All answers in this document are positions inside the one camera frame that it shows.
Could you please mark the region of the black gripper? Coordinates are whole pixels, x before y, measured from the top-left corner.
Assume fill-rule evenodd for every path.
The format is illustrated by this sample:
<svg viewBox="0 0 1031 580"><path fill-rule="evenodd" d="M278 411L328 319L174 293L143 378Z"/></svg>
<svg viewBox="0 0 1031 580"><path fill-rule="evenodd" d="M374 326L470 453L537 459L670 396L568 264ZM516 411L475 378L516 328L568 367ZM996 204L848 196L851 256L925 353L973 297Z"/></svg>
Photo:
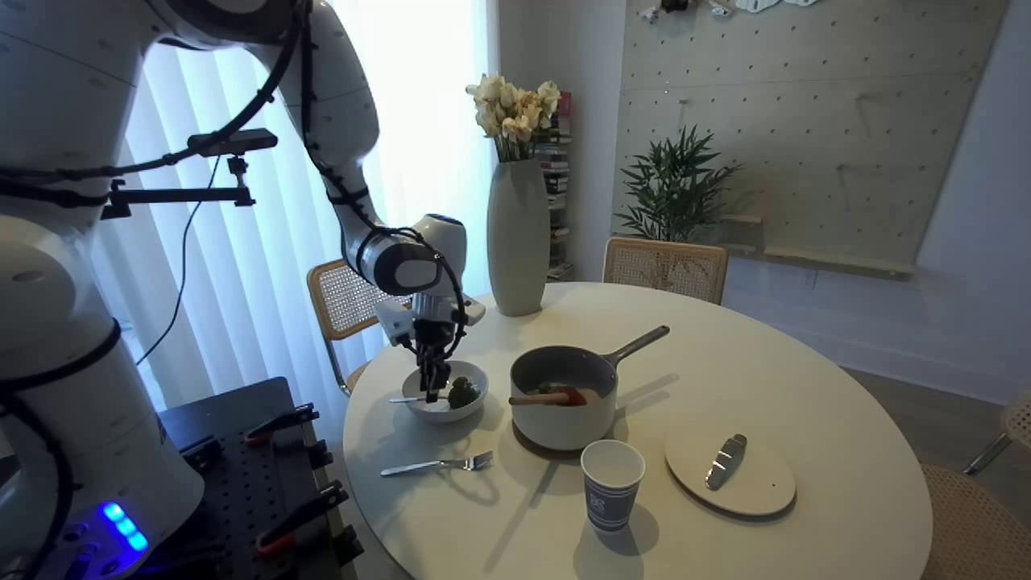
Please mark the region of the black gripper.
<svg viewBox="0 0 1031 580"><path fill-rule="evenodd" d="M432 399L432 371L447 356L447 348L456 341L456 326L450 323L432 323L432 319L418 319L412 326L417 333L417 364L418 364L418 399L429 403ZM447 388L450 367L443 364L434 375L434 393L443 393Z"/></svg>

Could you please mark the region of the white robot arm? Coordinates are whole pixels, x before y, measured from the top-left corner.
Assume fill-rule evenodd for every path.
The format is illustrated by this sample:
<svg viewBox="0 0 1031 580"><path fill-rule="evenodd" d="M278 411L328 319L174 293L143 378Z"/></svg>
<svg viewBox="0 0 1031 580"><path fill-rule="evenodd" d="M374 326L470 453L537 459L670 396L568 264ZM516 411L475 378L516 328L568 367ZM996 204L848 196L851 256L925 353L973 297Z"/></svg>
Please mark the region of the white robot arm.
<svg viewBox="0 0 1031 580"><path fill-rule="evenodd" d="M268 65L321 175L345 264L407 297L429 378L462 343L462 225L378 218L360 162L378 110L328 0L0 0L0 403L21 453L4 560L21 580L132 572L203 501L97 289L92 234L130 210L124 133L157 45L240 45Z"/></svg>

